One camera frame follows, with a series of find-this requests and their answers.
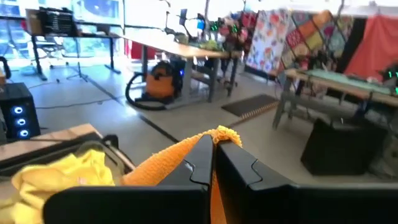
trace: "yellow cloth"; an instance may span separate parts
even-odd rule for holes
[[[0,223],[43,223],[42,209],[53,194],[80,185],[114,185],[105,153],[89,150],[49,165],[26,166],[12,177],[18,194],[0,202]]]

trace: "blue led light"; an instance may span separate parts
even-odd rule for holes
[[[20,137],[27,137],[28,135],[29,135],[29,132],[27,130],[19,131]]]
[[[26,120],[25,120],[24,118],[19,118],[19,119],[17,120],[17,125],[23,126],[23,125],[25,125],[25,124],[26,124]]]
[[[20,106],[14,107],[14,113],[21,114],[24,110]]]

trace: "floral fabric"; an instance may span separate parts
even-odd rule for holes
[[[277,69],[289,24],[290,13],[286,10],[259,11],[246,65],[263,72]]]

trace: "floor mat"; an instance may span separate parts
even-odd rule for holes
[[[232,127],[232,125],[237,125],[238,123],[242,123],[245,120],[251,119],[275,108],[278,105],[278,102],[278,99],[272,96],[261,94],[224,105],[221,108],[241,118],[238,122],[229,125],[229,127]]]

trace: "black speaker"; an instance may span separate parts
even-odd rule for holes
[[[361,175],[386,135],[387,130],[367,121],[331,124],[317,119],[301,161],[313,175]]]

